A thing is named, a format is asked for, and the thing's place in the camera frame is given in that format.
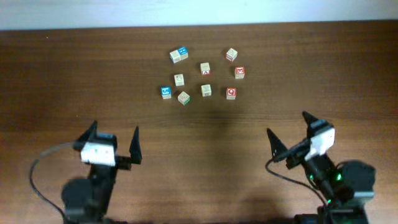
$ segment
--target light blue wall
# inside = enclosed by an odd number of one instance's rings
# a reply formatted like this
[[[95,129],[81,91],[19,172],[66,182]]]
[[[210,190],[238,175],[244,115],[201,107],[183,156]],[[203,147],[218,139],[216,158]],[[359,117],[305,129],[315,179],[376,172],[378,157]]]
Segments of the light blue wall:
[[[398,19],[398,0],[0,0],[0,29]]]

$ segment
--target brown tabletop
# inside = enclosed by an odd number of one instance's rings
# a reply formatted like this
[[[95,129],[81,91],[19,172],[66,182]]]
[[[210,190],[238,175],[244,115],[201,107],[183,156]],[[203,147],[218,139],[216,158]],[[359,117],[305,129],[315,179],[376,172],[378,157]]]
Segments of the brown tabletop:
[[[173,64],[169,52],[181,46],[189,58]],[[224,57],[230,47],[233,63]],[[243,80],[235,66],[245,66]],[[62,222],[30,189],[29,166],[95,119],[125,156],[137,124],[141,131],[142,165],[119,172],[110,218],[211,223],[315,213],[313,193],[264,169],[266,128],[292,146],[305,137],[303,110],[335,125],[336,163],[360,159],[377,169],[369,220],[395,223],[397,72],[397,21],[0,32],[0,223]],[[185,86],[175,87],[179,73]],[[202,97],[204,84],[212,96]],[[171,100],[162,86],[171,86]],[[237,88],[236,100],[226,100],[227,87]],[[186,106],[181,91],[191,96]],[[306,181],[301,167],[271,168]],[[62,206],[62,186],[88,169],[66,149],[40,162],[34,178]]]

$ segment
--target blue block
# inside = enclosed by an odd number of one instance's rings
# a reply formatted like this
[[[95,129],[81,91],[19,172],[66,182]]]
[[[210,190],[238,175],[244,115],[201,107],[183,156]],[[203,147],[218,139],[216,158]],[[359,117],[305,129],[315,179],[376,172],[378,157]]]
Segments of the blue block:
[[[171,95],[171,94],[172,94],[172,89],[169,86],[162,87],[162,96]]]
[[[183,54],[187,54],[187,53],[188,53],[187,48],[185,48],[185,47],[180,48],[180,49],[178,50],[178,52],[180,53],[180,55],[183,55]]]

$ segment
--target black cable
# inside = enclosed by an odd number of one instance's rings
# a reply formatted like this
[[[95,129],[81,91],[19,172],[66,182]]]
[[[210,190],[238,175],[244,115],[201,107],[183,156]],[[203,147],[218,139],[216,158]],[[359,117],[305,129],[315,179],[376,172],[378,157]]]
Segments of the black cable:
[[[68,218],[66,217],[66,215],[64,214],[64,212],[62,211],[62,209],[60,207],[58,207],[56,204],[54,204],[48,198],[44,197],[44,195],[42,195],[42,193],[40,193],[40,191],[37,189],[37,187],[35,186],[35,184],[33,182],[33,171],[41,159],[44,159],[45,157],[51,155],[53,152],[57,152],[60,149],[71,146],[72,144],[73,144],[73,142],[67,142],[64,144],[60,144],[58,146],[53,146],[53,147],[41,152],[40,157],[32,163],[32,165],[30,167],[30,171],[29,171],[29,183],[30,183],[30,186],[32,187],[33,191],[37,194],[37,196],[39,196],[39,198],[41,198],[44,202],[47,202],[48,204],[50,204],[53,208],[56,209],[56,211],[58,211],[61,214],[64,223],[66,223],[66,222],[70,223],[70,221],[68,220]]]
[[[322,198],[322,196],[321,196],[315,189],[313,189],[313,188],[312,188],[311,186],[309,186],[308,184],[304,184],[303,182],[300,182],[300,181],[297,181],[297,180],[294,180],[294,179],[290,179],[290,178],[288,178],[288,177],[285,177],[285,176],[283,176],[283,175],[277,174],[277,173],[275,173],[274,171],[270,170],[268,167],[269,167],[269,165],[271,164],[271,162],[273,162],[272,159],[269,160],[269,161],[267,162],[267,164],[266,164],[266,170],[268,171],[268,173],[270,173],[270,174],[272,174],[272,175],[274,175],[274,176],[276,176],[276,177],[279,177],[279,178],[281,178],[281,179],[287,180],[287,181],[292,182],[292,183],[295,183],[295,184],[299,184],[299,185],[301,185],[301,186],[303,186],[303,187],[306,187],[306,188],[310,189],[310,190],[311,190],[314,194],[316,194],[316,195],[318,196],[318,198],[322,201],[323,206],[324,206],[325,208],[327,208],[327,205],[326,205],[325,200]]]

